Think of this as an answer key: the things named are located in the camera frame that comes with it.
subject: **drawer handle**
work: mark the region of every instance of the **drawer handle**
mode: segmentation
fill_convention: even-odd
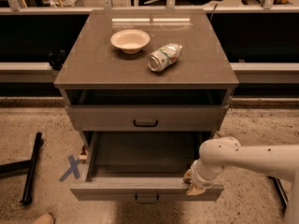
[[[135,127],[148,127],[153,128],[158,126],[158,120],[153,119],[134,119],[133,124]]]
[[[139,204],[156,204],[159,202],[159,195],[135,195],[135,201]]]

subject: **silver can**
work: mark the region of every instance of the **silver can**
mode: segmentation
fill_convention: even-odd
[[[176,43],[169,43],[152,52],[148,57],[149,69],[154,72],[163,71],[178,60],[181,49],[182,46]]]

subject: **closed drawer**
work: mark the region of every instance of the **closed drawer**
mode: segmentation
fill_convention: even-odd
[[[69,106],[81,131],[217,131],[227,111],[215,106]]]
[[[187,196],[182,180],[198,155],[198,133],[93,133],[82,183],[71,191],[79,200],[215,201],[223,186]]]

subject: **speckled floor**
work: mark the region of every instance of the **speckled floor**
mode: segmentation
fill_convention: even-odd
[[[299,144],[299,100],[234,100],[219,134],[243,146]],[[57,224],[68,223],[283,223],[283,210],[272,181],[264,175],[230,168],[218,178],[224,192],[216,202],[80,202],[68,189],[81,182],[70,175],[67,157],[83,145],[60,98],[0,99],[0,164],[28,160],[37,132],[44,145],[36,167],[33,202],[19,204],[26,175],[0,179],[0,223],[22,224],[52,212]],[[283,182],[288,192],[290,184]]]

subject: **bowl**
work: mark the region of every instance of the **bowl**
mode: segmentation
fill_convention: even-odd
[[[126,54],[138,53],[149,42],[150,36],[136,29],[122,30],[111,37],[112,45]]]

